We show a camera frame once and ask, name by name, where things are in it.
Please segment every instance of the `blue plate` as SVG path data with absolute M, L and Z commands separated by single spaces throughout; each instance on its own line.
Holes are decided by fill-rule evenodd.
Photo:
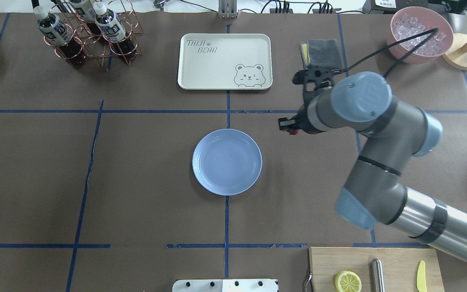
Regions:
M 245 133 L 221 129 L 204 136 L 192 157 L 199 183 L 210 192 L 232 196 L 248 190 L 261 174 L 263 157 Z

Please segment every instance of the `dark liquid bottle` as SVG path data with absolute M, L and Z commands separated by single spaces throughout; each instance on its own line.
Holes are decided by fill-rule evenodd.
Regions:
M 111 9 L 106 9 L 104 3 L 95 2 L 93 8 L 96 12 L 96 24 L 107 39 L 111 41 L 113 51 L 120 55 L 125 63 L 130 63 L 136 57 L 136 48 L 127 32 L 120 23 L 118 15 Z
M 62 52 L 68 63 L 77 68 L 82 66 L 86 61 L 82 45 L 73 39 L 72 32 L 66 28 L 61 19 L 55 14 L 48 13 L 42 6 L 35 7 L 34 14 L 38 19 L 38 28 L 48 42 Z
M 87 30 L 94 36 L 99 38 L 99 42 L 102 44 L 107 41 L 102 37 L 100 28 L 95 24 L 96 13 L 93 10 L 92 0 L 70 0 L 70 4 L 76 11 L 77 15 L 86 24 Z

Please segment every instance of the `bear face illustration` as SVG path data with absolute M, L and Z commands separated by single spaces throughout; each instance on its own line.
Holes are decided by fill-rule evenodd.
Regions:
M 237 74 L 233 81 L 238 87 L 262 87 L 266 78 L 263 75 L 263 66 L 256 64 L 253 67 L 247 67 L 243 64 L 235 66 Z

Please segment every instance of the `wooden round base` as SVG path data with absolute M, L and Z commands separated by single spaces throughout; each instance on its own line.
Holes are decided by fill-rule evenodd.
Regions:
M 460 52 L 459 49 L 467 43 L 467 34 L 454 34 L 454 43 L 449 50 L 443 54 L 443 59 L 453 67 L 467 71 L 467 52 Z

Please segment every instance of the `lemon slice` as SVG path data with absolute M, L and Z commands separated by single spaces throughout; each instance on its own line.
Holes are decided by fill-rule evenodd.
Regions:
M 334 279 L 334 286 L 337 292 L 360 292 L 362 281 L 354 272 L 341 271 Z

